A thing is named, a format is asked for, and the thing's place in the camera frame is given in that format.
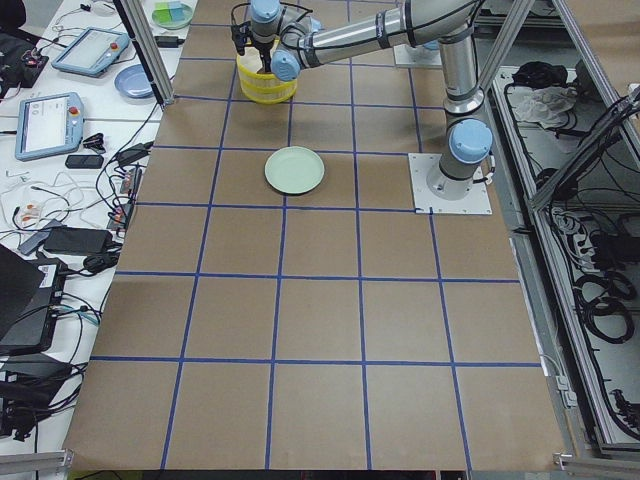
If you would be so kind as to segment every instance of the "black laptop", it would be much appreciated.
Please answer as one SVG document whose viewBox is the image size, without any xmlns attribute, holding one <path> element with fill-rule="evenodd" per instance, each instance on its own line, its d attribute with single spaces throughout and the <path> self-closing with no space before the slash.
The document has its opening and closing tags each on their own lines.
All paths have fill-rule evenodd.
<svg viewBox="0 0 640 480">
<path fill-rule="evenodd" d="M 65 277 L 57 258 L 24 260 L 0 245 L 0 355 L 42 352 L 51 346 Z"/>
</svg>

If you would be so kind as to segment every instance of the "yellow container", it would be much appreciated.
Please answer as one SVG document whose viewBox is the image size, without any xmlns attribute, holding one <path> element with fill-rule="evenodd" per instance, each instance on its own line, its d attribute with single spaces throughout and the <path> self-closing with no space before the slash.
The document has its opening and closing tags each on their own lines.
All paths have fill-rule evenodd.
<svg viewBox="0 0 640 480">
<path fill-rule="evenodd" d="M 284 102 L 296 93 L 298 81 L 283 82 L 273 73 L 257 73 L 262 68 L 260 54 L 247 48 L 243 56 L 236 57 L 240 88 L 245 96 L 256 103 L 274 104 Z"/>
</svg>

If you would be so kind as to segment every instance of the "white plastic bag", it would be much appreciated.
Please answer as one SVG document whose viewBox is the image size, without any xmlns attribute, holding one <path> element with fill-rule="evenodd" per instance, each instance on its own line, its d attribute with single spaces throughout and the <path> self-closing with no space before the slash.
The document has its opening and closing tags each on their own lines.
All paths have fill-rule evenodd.
<svg viewBox="0 0 640 480">
<path fill-rule="evenodd" d="M 519 122 L 539 123 L 543 128 L 560 127 L 567 122 L 565 112 L 576 103 L 570 88 L 548 87 L 533 90 L 516 106 L 513 113 Z"/>
</svg>

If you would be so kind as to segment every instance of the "metal base plate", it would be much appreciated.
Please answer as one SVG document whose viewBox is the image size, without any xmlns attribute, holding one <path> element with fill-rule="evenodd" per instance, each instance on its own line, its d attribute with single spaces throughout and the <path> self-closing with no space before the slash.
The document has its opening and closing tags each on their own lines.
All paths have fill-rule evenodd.
<svg viewBox="0 0 640 480">
<path fill-rule="evenodd" d="M 469 193 L 456 201 L 445 200 L 431 191 L 427 186 L 427 173 L 440 161 L 441 156 L 433 153 L 409 154 L 413 204 L 416 207 L 416 213 L 491 215 L 491 203 L 484 183 L 474 183 Z M 482 170 L 478 168 L 473 178 L 480 179 L 482 176 Z"/>
<path fill-rule="evenodd" d="M 396 45 L 393 47 L 393 56 L 396 67 L 442 69 L 440 52 L 434 52 L 433 55 L 418 54 L 406 45 Z"/>
</svg>

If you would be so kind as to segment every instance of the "blue tape line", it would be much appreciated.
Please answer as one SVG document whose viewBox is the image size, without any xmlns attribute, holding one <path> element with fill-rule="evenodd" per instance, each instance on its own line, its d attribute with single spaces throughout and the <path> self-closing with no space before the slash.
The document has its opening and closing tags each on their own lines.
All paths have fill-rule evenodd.
<svg viewBox="0 0 640 480">
<path fill-rule="evenodd" d="M 519 280 L 494 278 L 413 278 L 413 277 L 366 277 L 366 276 L 314 276 L 314 275 L 277 275 L 260 273 L 216 273 L 216 272 L 154 272 L 119 270 L 116 275 L 122 276 L 160 276 L 160 277 L 214 277 L 214 278 L 265 278 L 283 280 L 315 280 L 315 281 L 349 281 L 363 282 L 395 282 L 395 283 L 480 283 L 480 284 L 519 284 Z"/>
<path fill-rule="evenodd" d="M 188 62 L 234 62 L 235 58 L 222 58 L 222 57 L 180 57 L 180 60 L 186 60 Z"/>
<path fill-rule="evenodd" d="M 192 27 L 224 27 L 224 28 L 229 28 L 228 24 L 224 24 L 224 23 L 192 23 L 191 24 Z"/>
<path fill-rule="evenodd" d="M 92 361 L 141 363 L 241 363 L 270 365 L 366 365 L 376 367 L 450 367 L 456 368 L 542 368 L 539 362 L 440 362 L 419 360 L 330 360 L 307 358 L 220 358 L 220 357 L 155 357 L 131 355 L 92 355 Z"/>
<path fill-rule="evenodd" d="M 351 3 L 347 0 L 347 19 L 351 20 Z M 367 347 L 364 317 L 364 296 L 362 289 L 362 238 L 360 231 L 360 189 L 358 181 L 358 156 L 357 151 L 357 135 L 356 135 L 356 112 L 355 112 L 355 88 L 353 84 L 353 61 L 349 59 L 349 90 L 351 95 L 351 141 L 353 145 L 353 177 L 355 183 L 355 206 L 356 206 L 356 251 L 358 262 L 358 304 L 360 315 L 360 353 L 362 358 L 362 409 L 364 422 L 364 442 L 365 457 L 367 462 L 367 470 L 373 469 L 373 461 L 371 455 L 371 428 L 369 421 L 369 389 L 367 384 Z"/>
<path fill-rule="evenodd" d="M 225 110 L 225 114 L 224 114 L 224 120 L 222 123 L 222 131 L 220 133 L 220 145 L 222 146 L 224 144 L 224 136 L 227 130 L 227 124 L 228 124 L 228 120 L 229 120 L 229 111 L 231 109 L 231 97 L 233 96 L 233 85 L 235 83 L 235 78 L 237 75 L 237 68 L 234 68 L 233 70 L 233 75 L 231 78 L 231 86 L 229 87 L 229 95 L 227 97 L 228 101 L 227 101 L 227 106 L 226 106 L 226 110 Z M 218 179 L 218 170 L 220 167 L 220 156 L 222 155 L 222 150 L 218 149 L 218 158 L 216 161 L 216 167 L 215 167 L 215 171 L 213 174 L 213 180 L 211 182 L 211 190 L 209 192 L 209 203 L 213 203 L 213 196 L 215 193 L 215 189 L 216 189 L 216 182 Z M 165 437 L 165 443 L 164 443 L 164 448 L 162 451 L 162 460 L 160 462 L 160 470 L 165 470 L 166 466 L 167 466 L 167 458 L 169 455 L 169 446 L 171 444 L 171 433 L 173 431 L 173 421 L 174 421 L 174 417 L 175 417 L 175 410 L 176 410 L 176 406 L 178 403 L 178 392 L 180 391 L 180 381 L 181 381 L 181 377 L 182 377 L 182 367 L 183 367 L 183 360 L 185 357 L 185 353 L 186 353 L 186 348 L 187 348 L 187 342 L 188 342 L 188 338 L 189 338 L 189 329 L 191 327 L 191 318 L 192 318 L 192 314 L 193 314 L 193 308 L 195 305 L 195 298 L 196 298 L 196 293 L 197 293 L 197 288 L 198 288 L 198 273 L 200 272 L 200 269 L 202 267 L 202 260 L 204 258 L 204 251 L 205 251 L 205 246 L 206 246 L 206 242 L 207 242 L 207 233 L 209 231 L 209 226 L 210 226 L 210 220 L 211 220 L 211 210 L 212 207 L 208 207 L 207 208 L 207 215 L 205 217 L 205 223 L 204 223 L 204 229 L 202 232 L 202 239 L 200 242 L 200 252 L 198 253 L 198 263 L 196 266 L 196 275 L 195 275 L 195 281 L 193 284 L 193 290 L 192 290 L 192 295 L 191 295 L 191 301 L 189 304 L 189 311 L 188 311 L 188 315 L 187 315 L 187 322 L 185 324 L 185 329 L 184 329 L 184 334 L 183 334 L 183 339 L 182 339 L 182 349 L 180 352 L 180 362 L 178 364 L 178 373 L 176 375 L 176 384 L 174 386 L 174 392 L 173 392 L 173 399 L 171 402 L 171 410 L 169 411 L 169 421 L 167 424 L 167 433 L 166 433 L 166 437 Z"/>
<path fill-rule="evenodd" d="M 409 72 L 409 87 L 411 89 L 411 102 L 413 103 L 413 118 L 416 122 L 416 135 L 418 137 L 418 150 L 422 153 L 422 135 L 420 134 L 420 117 L 418 116 L 418 109 L 416 108 L 416 90 L 413 84 L 413 75 L 411 69 L 407 69 Z"/>
<path fill-rule="evenodd" d="M 203 147 L 198 145 L 154 145 L 153 148 L 164 148 L 172 150 L 220 150 L 220 147 Z"/>
<path fill-rule="evenodd" d="M 224 98 L 220 97 L 205 97 L 203 95 L 181 95 L 176 94 L 176 98 L 186 98 L 187 100 L 204 100 L 205 102 L 226 102 Z"/>
<path fill-rule="evenodd" d="M 293 101 L 289 99 L 289 122 L 287 126 L 287 145 L 291 145 L 293 123 Z M 280 294 L 282 291 L 282 269 L 284 265 L 284 249 L 287 236 L 287 197 L 282 197 L 282 225 L 280 229 L 280 249 L 278 251 L 278 275 L 276 282 L 276 299 L 273 313 L 273 338 L 271 340 L 271 368 L 269 370 L 269 399 L 267 404 L 267 438 L 264 452 L 264 468 L 271 465 L 271 437 L 273 432 L 273 403 L 275 395 L 276 357 L 278 354 L 278 326 L 280 322 Z"/>
<path fill-rule="evenodd" d="M 436 273 L 438 275 L 438 286 L 440 290 L 440 303 L 442 305 L 442 316 L 444 319 L 444 328 L 445 334 L 447 337 L 447 348 L 449 349 L 449 360 L 451 361 L 451 374 L 453 376 L 453 390 L 456 397 L 456 407 L 458 410 L 458 421 L 460 423 L 460 433 L 462 435 L 462 446 L 464 448 L 464 457 L 467 464 L 467 470 L 470 471 L 472 469 L 471 464 L 471 453 L 469 451 L 469 441 L 467 439 L 467 429 L 464 423 L 464 415 L 462 411 L 462 400 L 460 397 L 460 386 L 458 384 L 458 374 L 456 372 L 455 366 L 455 356 L 453 352 L 453 341 L 451 339 L 451 328 L 449 326 L 449 316 L 447 313 L 447 301 L 445 298 L 444 292 L 444 283 L 442 280 L 442 269 L 440 266 L 440 254 L 438 251 L 438 238 L 436 235 L 436 227 L 435 222 L 433 220 L 433 215 L 429 215 L 429 226 L 431 229 L 431 241 L 433 242 L 433 253 L 435 255 L 436 261 Z"/>
<path fill-rule="evenodd" d="M 138 206 L 143 207 L 185 207 L 185 208 L 236 208 L 246 210 L 315 210 L 320 212 L 379 212 L 379 213 L 415 213 L 415 210 L 408 208 L 368 208 L 368 207 L 323 207 L 313 205 L 253 205 L 253 204 L 227 204 L 227 203 L 179 203 L 179 202 L 137 202 Z"/>
</svg>

